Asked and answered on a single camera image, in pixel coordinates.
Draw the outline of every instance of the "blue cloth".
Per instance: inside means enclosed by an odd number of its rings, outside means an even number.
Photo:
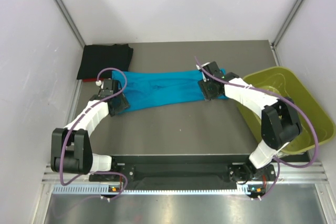
[[[171,73],[124,72],[127,87],[124,94],[131,105],[125,112],[163,106],[181,102],[204,100],[198,81],[202,73],[198,70]],[[123,76],[114,71],[112,78],[125,84]]]

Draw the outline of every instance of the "green bin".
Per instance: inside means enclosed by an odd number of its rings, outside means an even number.
[[[284,67],[273,67],[249,74],[243,79],[256,88],[266,89],[283,97],[292,98],[313,124],[320,145],[333,139],[335,124],[292,71]],[[261,141],[261,121],[259,117],[241,104],[237,103],[237,106],[259,143]],[[309,127],[303,117],[299,116],[303,131],[282,149],[282,152],[288,155],[300,154],[314,148],[314,139]]]

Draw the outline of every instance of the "white panel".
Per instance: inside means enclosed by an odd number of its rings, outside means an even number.
[[[0,3],[0,223],[28,223],[82,49],[53,0]]]
[[[282,64],[298,75],[336,121],[336,0],[306,0],[284,35]],[[321,146],[323,162],[336,195],[336,141]]]
[[[63,0],[86,44],[273,40],[295,0]]]

